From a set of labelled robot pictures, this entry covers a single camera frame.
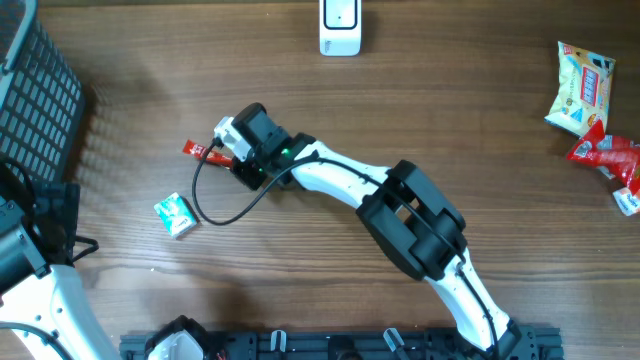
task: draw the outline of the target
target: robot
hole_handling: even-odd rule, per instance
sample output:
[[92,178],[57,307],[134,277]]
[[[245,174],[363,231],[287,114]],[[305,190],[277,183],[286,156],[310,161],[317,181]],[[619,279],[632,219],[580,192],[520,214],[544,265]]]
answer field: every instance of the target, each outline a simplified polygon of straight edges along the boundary
[[[200,170],[216,147],[233,152],[229,170],[250,189],[257,190],[271,179],[245,210],[226,221],[209,218],[197,201]],[[17,163],[9,165],[19,168]],[[282,331],[256,335],[256,342],[270,341],[267,351],[256,347],[221,353],[224,346],[212,340],[216,334],[184,316],[147,337],[123,337],[118,353],[91,311],[73,267],[97,250],[95,240],[75,233],[79,186],[31,183],[26,173],[22,176],[25,184],[0,166],[0,328],[13,330],[34,358],[311,359],[300,351],[289,351]],[[456,329],[429,332],[429,340],[425,333],[417,351],[405,346],[397,330],[385,331],[379,336],[388,346],[384,358],[564,358],[559,330],[520,326],[491,299],[471,262],[464,218],[411,162],[402,160],[389,168],[355,161],[312,136],[289,135],[255,103],[215,127],[194,174],[193,205],[203,220],[228,225],[250,211],[273,186],[286,184],[325,193],[353,207],[389,260],[411,278],[429,283],[451,311]],[[404,220],[397,216],[403,208],[410,213]],[[91,247],[73,256],[75,242]],[[324,358],[367,359],[352,339],[326,338]]]

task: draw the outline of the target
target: gray basket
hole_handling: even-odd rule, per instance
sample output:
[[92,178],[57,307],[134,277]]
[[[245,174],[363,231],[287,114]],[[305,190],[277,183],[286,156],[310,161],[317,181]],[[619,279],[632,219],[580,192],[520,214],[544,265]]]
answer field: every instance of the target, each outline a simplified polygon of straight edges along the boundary
[[36,9],[36,0],[0,0],[0,153],[33,179],[59,181],[85,98]]

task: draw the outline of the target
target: white device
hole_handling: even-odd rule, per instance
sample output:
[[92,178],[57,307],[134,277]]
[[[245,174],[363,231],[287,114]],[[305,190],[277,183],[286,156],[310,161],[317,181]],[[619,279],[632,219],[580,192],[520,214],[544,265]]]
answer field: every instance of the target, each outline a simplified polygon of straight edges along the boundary
[[362,43],[362,0],[319,0],[320,53],[354,56]]

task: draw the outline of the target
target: red package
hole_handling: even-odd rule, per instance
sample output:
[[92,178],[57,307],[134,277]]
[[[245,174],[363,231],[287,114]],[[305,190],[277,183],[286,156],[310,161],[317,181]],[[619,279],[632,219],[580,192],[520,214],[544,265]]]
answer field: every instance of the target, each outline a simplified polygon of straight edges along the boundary
[[[191,140],[187,140],[187,143],[184,145],[182,152],[188,155],[193,155],[196,159],[202,159],[202,154],[207,150],[206,146],[202,146],[200,144],[196,144]],[[209,164],[224,166],[227,168],[231,167],[231,158],[228,158],[221,153],[211,150],[209,155],[207,155],[207,162]]]
[[601,121],[576,143],[567,159],[593,167],[606,166],[632,194],[640,191],[640,147],[621,136],[605,135]]

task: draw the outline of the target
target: red wrapper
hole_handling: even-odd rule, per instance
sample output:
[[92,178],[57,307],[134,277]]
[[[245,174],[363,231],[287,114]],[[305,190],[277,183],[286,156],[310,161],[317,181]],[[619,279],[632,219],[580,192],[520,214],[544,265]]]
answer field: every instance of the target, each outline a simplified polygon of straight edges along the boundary
[[[188,155],[193,155],[196,159],[200,160],[202,159],[202,154],[204,154],[206,150],[206,146],[202,146],[200,144],[196,144],[191,140],[187,140],[187,143],[184,145],[182,152]],[[207,162],[227,168],[230,168],[232,163],[231,158],[228,158],[214,150],[212,150],[209,155],[207,155]]]
[[593,167],[605,166],[632,194],[640,191],[640,147],[621,136],[605,135],[601,121],[576,143],[567,159]]

